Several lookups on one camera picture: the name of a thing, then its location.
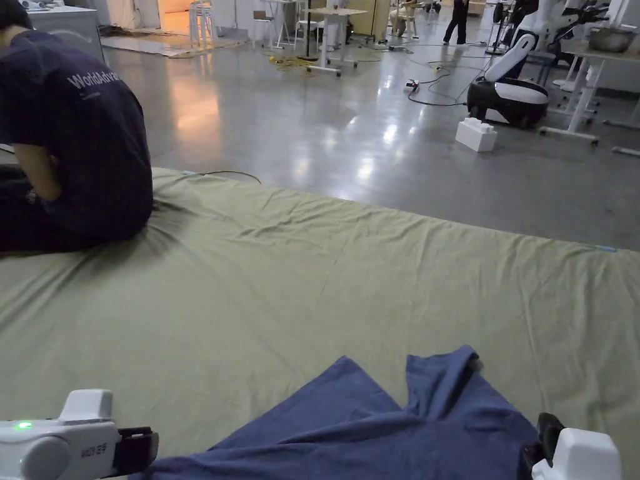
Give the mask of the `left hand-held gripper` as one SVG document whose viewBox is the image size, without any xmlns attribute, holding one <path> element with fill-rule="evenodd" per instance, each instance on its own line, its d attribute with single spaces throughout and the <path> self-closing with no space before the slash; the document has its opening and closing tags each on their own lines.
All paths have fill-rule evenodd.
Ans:
<svg viewBox="0 0 640 480">
<path fill-rule="evenodd" d="M 156 459 L 159 434 L 119 428 L 113 394 L 69 394 L 59 417 L 1 422 L 1 479 L 108 479 L 137 474 Z"/>
</svg>

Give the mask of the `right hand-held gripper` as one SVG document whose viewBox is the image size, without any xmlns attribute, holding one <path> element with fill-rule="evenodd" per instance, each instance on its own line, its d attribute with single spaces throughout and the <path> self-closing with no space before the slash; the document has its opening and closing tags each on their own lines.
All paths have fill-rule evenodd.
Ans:
<svg viewBox="0 0 640 480">
<path fill-rule="evenodd" d="M 601 432 L 564 426 L 553 414 L 537 419 L 537 441 L 519 453 L 520 479 L 622 479 L 620 453 Z"/>
</svg>

